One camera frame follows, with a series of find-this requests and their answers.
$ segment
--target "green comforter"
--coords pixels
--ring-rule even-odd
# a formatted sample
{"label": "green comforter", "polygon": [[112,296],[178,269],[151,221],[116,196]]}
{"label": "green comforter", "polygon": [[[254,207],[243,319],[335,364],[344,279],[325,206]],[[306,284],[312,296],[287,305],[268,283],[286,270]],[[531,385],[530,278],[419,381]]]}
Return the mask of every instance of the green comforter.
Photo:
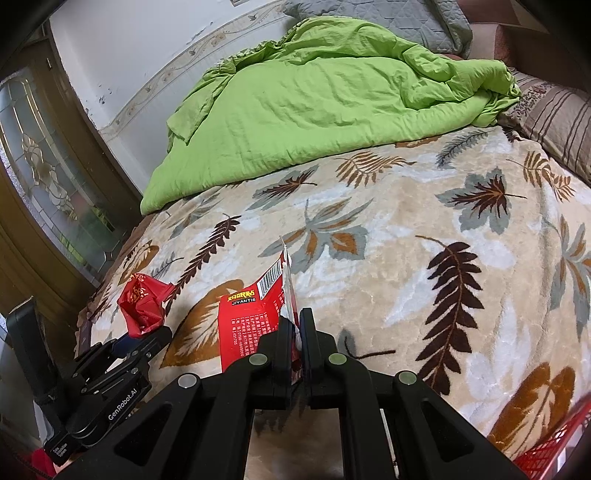
{"label": "green comforter", "polygon": [[205,73],[168,119],[169,152],[141,210],[327,155],[492,125],[519,95],[500,61],[454,61],[366,21],[310,18]]}

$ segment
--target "red snack bag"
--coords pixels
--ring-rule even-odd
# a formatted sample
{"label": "red snack bag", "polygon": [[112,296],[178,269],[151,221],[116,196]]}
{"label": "red snack bag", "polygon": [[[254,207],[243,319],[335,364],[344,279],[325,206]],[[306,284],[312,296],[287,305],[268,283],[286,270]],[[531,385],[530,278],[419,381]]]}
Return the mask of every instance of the red snack bag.
{"label": "red snack bag", "polygon": [[232,362],[256,352],[261,335],[277,330],[280,314],[295,325],[292,382],[301,376],[301,339],[296,298],[291,285],[287,249],[255,283],[220,299],[217,313],[222,371]]}
{"label": "red snack bag", "polygon": [[134,273],[117,299],[131,338],[140,338],[164,323],[162,302],[174,285],[162,283],[143,273]]}

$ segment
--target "beige plush blanket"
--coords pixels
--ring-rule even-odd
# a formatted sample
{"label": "beige plush blanket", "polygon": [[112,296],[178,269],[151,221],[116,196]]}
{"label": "beige plush blanket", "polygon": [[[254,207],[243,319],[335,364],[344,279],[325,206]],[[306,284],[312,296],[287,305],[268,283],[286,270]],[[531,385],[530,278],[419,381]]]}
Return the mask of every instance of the beige plush blanket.
{"label": "beige plush blanket", "polygon": [[[501,127],[322,158],[179,200],[156,215],[90,308],[92,343],[126,332],[129,276],[177,285],[157,393],[220,371],[217,302],[276,259],[298,306],[370,369],[411,369],[510,458],[589,390],[591,191]],[[255,417],[246,477],[339,478],[338,415]]]}

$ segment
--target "crumpled red wrapper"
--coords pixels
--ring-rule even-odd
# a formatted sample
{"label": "crumpled red wrapper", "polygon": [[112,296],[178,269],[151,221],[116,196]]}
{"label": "crumpled red wrapper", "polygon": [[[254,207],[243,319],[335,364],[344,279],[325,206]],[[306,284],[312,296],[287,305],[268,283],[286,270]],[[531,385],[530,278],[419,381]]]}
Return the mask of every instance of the crumpled red wrapper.
{"label": "crumpled red wrapper", "polygon": [[131,275],[117,299],[131,338],[140,338],[164,323],[162,302],[173,290],[171,283],[162,283],[143,273]]}

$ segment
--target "brown striped pillowcase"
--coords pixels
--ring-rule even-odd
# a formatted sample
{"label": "brown striped pillowcase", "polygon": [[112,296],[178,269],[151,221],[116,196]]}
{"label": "brown striped pillowcase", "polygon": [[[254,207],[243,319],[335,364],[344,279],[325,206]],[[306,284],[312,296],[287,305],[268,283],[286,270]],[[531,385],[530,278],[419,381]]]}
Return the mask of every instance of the brown striped pillowcase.
{"label": "brown striped pillowcase", "polygon": [[522,97],[499,115],[499,124],[513,127],[539,142],[559,163],[591,186],[591,98],[581,90],[563,87],[509,69]]}

